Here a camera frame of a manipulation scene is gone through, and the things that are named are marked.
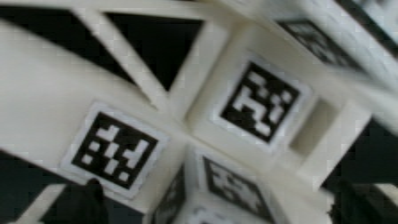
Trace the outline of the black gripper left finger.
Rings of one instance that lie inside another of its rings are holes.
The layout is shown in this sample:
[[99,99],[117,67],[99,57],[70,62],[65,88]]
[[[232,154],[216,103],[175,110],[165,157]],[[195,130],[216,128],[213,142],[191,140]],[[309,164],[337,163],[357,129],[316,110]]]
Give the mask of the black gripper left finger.
[[10,224],[108,224],[99,181],[47,185]]

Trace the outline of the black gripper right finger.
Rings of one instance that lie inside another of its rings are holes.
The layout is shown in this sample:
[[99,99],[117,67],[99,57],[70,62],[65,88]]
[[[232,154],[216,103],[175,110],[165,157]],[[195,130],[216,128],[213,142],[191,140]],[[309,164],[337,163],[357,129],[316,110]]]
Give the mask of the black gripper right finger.
[[373,184],[337,183],[330,220],[332,224],[398,224],[398,205]]

